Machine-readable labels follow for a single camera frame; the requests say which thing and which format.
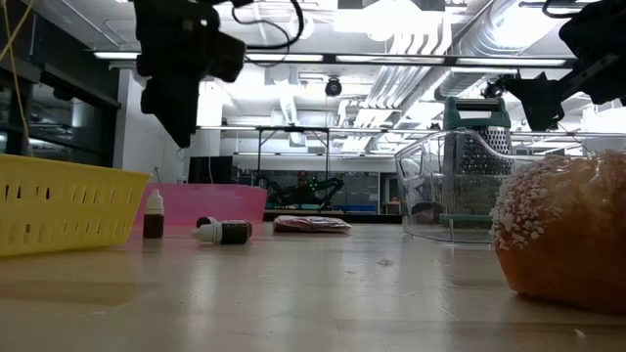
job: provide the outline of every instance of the bread roll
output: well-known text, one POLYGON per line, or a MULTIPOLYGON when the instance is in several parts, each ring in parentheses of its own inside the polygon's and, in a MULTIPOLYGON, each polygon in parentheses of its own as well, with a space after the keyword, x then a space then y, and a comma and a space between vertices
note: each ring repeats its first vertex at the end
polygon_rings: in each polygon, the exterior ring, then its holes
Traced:
POLYGON ((549 155, 522 166, 491 215, 511 289, 626 313, 626 154, 549 155))

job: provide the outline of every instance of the wall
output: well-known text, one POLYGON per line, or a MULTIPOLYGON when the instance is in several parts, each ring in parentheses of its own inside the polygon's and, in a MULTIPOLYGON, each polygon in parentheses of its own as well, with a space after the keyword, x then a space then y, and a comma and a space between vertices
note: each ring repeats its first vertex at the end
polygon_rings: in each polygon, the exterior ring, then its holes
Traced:
POLYGON ((176 182, 183 175, 185 151, 180 150, 153 115, 141 113, 142 86, 129 69, 119 74, 118 100, 122 109, 115 126, 113 167, 153 174, 161 182, 176 182))

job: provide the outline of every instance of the fluorescent light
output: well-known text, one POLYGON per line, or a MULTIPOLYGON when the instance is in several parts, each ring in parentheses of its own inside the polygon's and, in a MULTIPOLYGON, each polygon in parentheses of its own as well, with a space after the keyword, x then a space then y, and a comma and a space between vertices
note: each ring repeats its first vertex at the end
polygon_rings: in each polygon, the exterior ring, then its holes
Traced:
POLYGON ((380 133, 380 128, 329 128, 330 132, 380 133))
POLYGON ((326 156, 325 154, 315 154, 315 153, 276 153, 276 155, 281 155, 281 156, 326 156))
MULTIPOLYGON (((234 152, 233 155, 258 156, 257 152, 234 152)), ((261 153, 261 155, 275 155, 274 153, 261 153)))
POLYGON ((328 77, 324 73, 315 73, 315 72, 301 72, 298 74, 299 79, 304 80, 316 80, 320 82, 325 82, 328 77))
POLYGON ((451 67, 451 71, 455 73, 500 73, 500 74, 516 74, 516 68, 503 67, 451 67))
POLYGON ((202 130, 220 130, 220 131, 256 131, 256 127, 249 126, 198 126, 202 130))
POLYGON ((324 56, 308 55, 308 54, 247 54, 250 61, 255 62, 318 62, 320 63, 324 56))
POLYGON ((441 65, 444 58, 388 56, 388 55, 337 55, 338 63, 423 64, 441 65))
POLYGON ((524 59, 524 58, 460 58, 457 65, 467 66, 563 66, 565 59, 524 59))
MULTIPOLYGON (((241 156, 259 156, 257 152, 234 152, 233 155, 241 155, 241 156)), ((261 155, 267 156, 319 156, 326 157, 325 154, 314 154, 314 153, 261 153, 261 155)), ((329 154, 332 157, 392 157, 393 154, 329 154)))
POLYGON ((464 12, 468 9, 468 4, 460 3, 460 4, 446 4, 445 12, 446 14, 458 14, 464 12))
POLYGON ((139 54, 137 52, 94 52, 96 58, 103 60, 135 60, 139 54))
POLYGON ((378 108, 360 108, 359 111, 381 111, 381 112, 402 112, 402 109, 378 109, 378 108))
POLYGON ((431 131, 431 130, 389 130, 389 132, 393 132, 393 133, 411 133, 411 134, 430 134, 430 133, 434 133, 434 132, 438 132, 438 131, 431 131))

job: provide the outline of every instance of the wire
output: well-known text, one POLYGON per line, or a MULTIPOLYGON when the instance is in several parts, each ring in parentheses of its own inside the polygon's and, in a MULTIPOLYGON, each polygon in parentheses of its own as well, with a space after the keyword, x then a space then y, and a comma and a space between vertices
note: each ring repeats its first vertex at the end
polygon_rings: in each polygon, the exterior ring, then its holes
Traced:
POLYGON ((28 13, 30 12, 30 9, 32 8, 33 3, 34 3, 34 0, 30 0, 30 2, 28 3, 28 7, 26 8, 26 11, 24 12, 22 16, 22 19, 20 20, 20 22, 18 23, 18 26, 16 27, 16 30, 13 32, 13 34, 11 34, 11 27, 9 25, 9 9, 8 9, 9 4, 6 0, 4 1, 4 24, 5 24, 5 29, 7 31, 8 41, 7 41, 7 45, 2 50, 2 54, 0 54, 0 60, 2 60, 2 58, 7 53, 7 46, 8 46, 9 57, 11 58, 11 69, 13 70, 13 81, 16 86, 16 96, 18 97, 18 106, 20 107, 20 117, 22 118, 23 134, 26 140, 26 150, 30 156, 34 156, 34 154, 32 152, 32 148, 30 147, 30 139, 28 138, 28 135, 30 133, 28 131, 28 123, 26 123, 26 116, 25 116, 24 109, 23 109, 22 93, 20 92, 20 80, 18 79, 18 71, 16 70, 16 58, 13 53, 13 41, 15 40, 18 32, 22 28, 22 25, 25 22, 25 19, 28 17, 28 13))
POLYGON ((208 160, 208 178, 211 180, 211 185, 213 184, 213 172, 211 171, 211 156, 207 158, 208 160))
POLYGON ((297 42, 298 40, 300 40, 300 37, 302 36, 302 32, 304 31, 304 15, 302 14, 302 8, 300 8, 300 5, 297 3, 297 0, 290 0, 291 3, 293 4, 293 9, 295 10, 295 15, 297 17, 297 34, 295 35, 294 38, 290 38, 289 34, 287 33, 286 30, 284 30, 282 27, 280 27, 279 25, 277 25, 274 22, 270 22, 267 20, 253 20, 253 21, 242 21, 237 17, 237 13, 236 13, 236 8, 233 8, 231 11, 231 16, 233 17, 233 20, 235 20, 235 22, 239 23, 239 24, 244 24, 244 25, 251 25, 251 24, 268 24, 278 30, 281 31, 281 33, 283 33, 285 35, 286 41, 284 43, 281 44, 269 44, 269 45, 260 45, 260 44, 250 44, 250 45, 246 45, 248 49, 252 49, 252 50, 280 50, 280 49, 287 49, 287 51, 285 52, 285 55, 283 56, 282 59, 280 59, 278 62, 273 63, 273 64, 260 64, 255 62, 254 60, 251 60, 248 56, 246 56, 246 59, 257 66, 261 66, 261 67, 273 67, 273 66, 277 66, 280 65, 285 58, 287 57, 287 55, 290 52, 291 49, 291 45, 295 44, 295 42, 297 42))
POLYGON ((550 4, 552 4, 554 0, 546 0, 546 2, 544 3, 544 6, 541 8, 541 12, 544 13, 544 15, 548 16, 551 19, 556 19, 556 20, 562 20, 562 19, 571 19, 574 16, 576 16, 578 13, 567 13, 567 14, 553 14, 550 11, 548 11, 548 8, 550 8, 550 4))
MULTIPOLYGON (((4 3, 4 9, 5 9, 4 11, 7 12, 7 0, 3 0, 2 2, 4 3)), ((30 13, 30 10, 32 9, 32 4, 34 2, 35 2, 35 0, 30 0, 28 2, 28 6, 26 7, 26 11, 24 11, 24 13, 22 15, 22 18, 20 19, 20 22, 18 22, 18 26, 16 26, 16 30, 13 32, 13 34, 9 35, 9 32, 7 32, 7 36, 9 37, 9 41, 4 46, 4 49, 2 49, 2 53, 0 53, 0 61, 2 59, 4 59, 5 55, 7 55, 7 52, 9 51, 11 46, 13 45, 13 42, 18 37, 18 33, 20 32, 20 29, 22 29, 23 24, 26 22, 26 19, 28 18, 28 14, 30 13)))

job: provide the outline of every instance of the box grater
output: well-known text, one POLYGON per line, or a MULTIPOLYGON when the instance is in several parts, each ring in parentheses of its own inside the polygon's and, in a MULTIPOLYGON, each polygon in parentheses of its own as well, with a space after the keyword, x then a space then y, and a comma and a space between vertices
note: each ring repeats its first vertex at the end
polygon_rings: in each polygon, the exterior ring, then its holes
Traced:
POLYGON ((450 215, 487 215, 504 179, 514 169, 511 120, 505 102, 448 98, 444 111, 442 205, 450 215), (461 118, 460 111, 490 111, 485 118, 461 118))

